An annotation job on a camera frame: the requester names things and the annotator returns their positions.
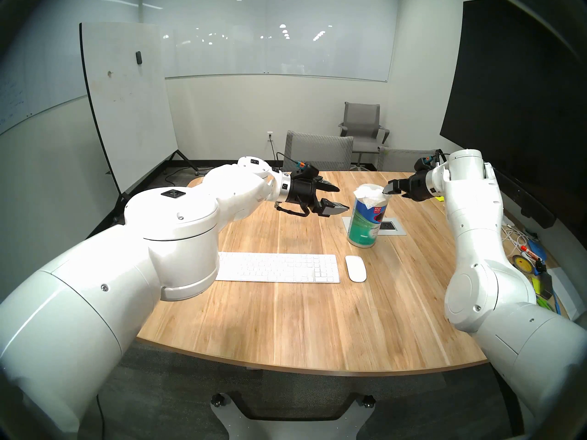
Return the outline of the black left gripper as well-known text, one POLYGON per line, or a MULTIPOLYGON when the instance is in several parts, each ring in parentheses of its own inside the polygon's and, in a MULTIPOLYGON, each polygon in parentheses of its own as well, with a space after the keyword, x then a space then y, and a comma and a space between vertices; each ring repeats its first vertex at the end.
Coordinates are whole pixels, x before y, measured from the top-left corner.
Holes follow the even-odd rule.
POLYGON ((298 204, 303 214, 313 212, 320 217, 339 215, 349 210, 349 206, 328 199, 318 201, 316 190, 324 192, 340 192, 340 188, 321 177, 291 177, 289 186, 289 203, 298 204))

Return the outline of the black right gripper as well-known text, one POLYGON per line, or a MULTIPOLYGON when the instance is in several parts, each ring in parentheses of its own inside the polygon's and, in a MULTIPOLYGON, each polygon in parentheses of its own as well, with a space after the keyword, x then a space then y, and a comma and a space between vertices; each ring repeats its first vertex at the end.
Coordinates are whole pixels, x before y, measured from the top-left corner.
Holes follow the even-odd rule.
POLYGON ((393 179, 383 189, 384 195, 402 195, 413 201, 424 201, 434 197, 427 186, 430 171, 418 171, 408 179, 393 179))

